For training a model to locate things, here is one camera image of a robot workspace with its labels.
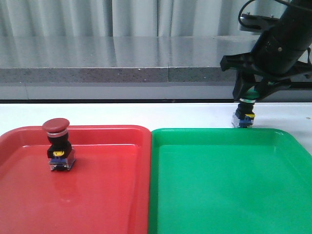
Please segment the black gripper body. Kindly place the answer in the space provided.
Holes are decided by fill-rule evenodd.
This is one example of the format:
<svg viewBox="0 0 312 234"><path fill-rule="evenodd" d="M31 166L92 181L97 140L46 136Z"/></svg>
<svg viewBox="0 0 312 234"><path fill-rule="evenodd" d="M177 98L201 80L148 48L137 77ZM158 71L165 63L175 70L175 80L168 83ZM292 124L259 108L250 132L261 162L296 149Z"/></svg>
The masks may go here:
<svg viewBox="0 0 312 234"><path fill-rule="evenodd" d="M298 59L312 43L312 25L282 23L264 31L249 53L223 56L221 70L236 69L271 81L312 75L312 65Z"/></svg>

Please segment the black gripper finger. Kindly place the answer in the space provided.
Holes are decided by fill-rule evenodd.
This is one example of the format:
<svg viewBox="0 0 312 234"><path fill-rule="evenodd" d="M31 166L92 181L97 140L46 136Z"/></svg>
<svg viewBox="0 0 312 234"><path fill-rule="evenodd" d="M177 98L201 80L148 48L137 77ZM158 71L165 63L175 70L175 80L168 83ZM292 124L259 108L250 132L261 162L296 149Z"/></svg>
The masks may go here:
<svg viewBox="0 0 312 234"><path fill-rule="evenodd" d="M233 90L234 100L247 99L254 100L255 94L253 87L255 86L254 74L249 74L243 71L236 71L236 81Z"/></svg>
<svg viewBox="0 0 312 234"><path fill-rule="evenodd" d="M279 81L268 81L267 79L263 78L254 87L254 90L257 93L255 100L260 101L275 92L287 90L290 88L291 84L292 82L290 79L284 79Z"/></svg>

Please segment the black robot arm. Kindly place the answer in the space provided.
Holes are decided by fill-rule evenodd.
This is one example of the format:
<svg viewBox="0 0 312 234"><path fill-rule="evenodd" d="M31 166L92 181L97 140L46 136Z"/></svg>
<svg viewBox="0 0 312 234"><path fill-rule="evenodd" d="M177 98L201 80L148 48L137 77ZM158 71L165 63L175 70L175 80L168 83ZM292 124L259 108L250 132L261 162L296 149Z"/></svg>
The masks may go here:
<svg viewBox="0 0 312 234"><path fill-rule="evenodd" d="M249 16L256 23L248 27L262 33L249 53L224 56L222 71L236 70L235 101L262 100L280 90L310 90L310 82L292 78L312 76L310 61L300 62L312 43L312 2L293 0L279 19Z"/></svg>

